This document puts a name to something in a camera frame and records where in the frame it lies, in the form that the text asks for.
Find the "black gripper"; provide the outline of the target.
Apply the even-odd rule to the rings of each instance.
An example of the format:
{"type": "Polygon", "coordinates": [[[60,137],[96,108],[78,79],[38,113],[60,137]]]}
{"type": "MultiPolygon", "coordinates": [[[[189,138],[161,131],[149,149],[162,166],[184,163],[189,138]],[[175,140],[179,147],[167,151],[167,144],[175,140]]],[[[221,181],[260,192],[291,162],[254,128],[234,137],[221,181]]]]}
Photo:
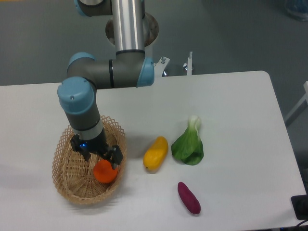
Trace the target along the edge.
{"type": "Polygon", "coordinates": [[[91,154],[96,154],[104,160],[107,160],[113,170],[115,170],[123,160],[123,154],[118,145],[109,146],[107,144],[104,129],[98,136],[90,140],[83,140],[76,134],[71,140],[72,150],[82,155],[86,162],[89,161],[91,154]]]}

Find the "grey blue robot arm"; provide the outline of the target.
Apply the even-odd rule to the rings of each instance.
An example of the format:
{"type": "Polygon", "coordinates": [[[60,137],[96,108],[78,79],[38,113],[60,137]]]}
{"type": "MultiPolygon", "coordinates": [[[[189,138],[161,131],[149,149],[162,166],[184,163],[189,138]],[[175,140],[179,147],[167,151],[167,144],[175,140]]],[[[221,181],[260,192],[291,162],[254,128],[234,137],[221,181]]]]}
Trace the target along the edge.
{"type": "Polygon", "coordinates": [[[96,104],[100,89],[144,87],[154,83],[154,63],[146,57],[145,9],[142,0],[76,0],[77,11],[87,17],[111,15],[115,37],[115,58],[97,61],[86,52],[74,54],[67,78],[57,95],[74,135],[72,149],[85,160],[92,154],[118,167],[123,154],[106,142],[104,126],[96,104]]]}

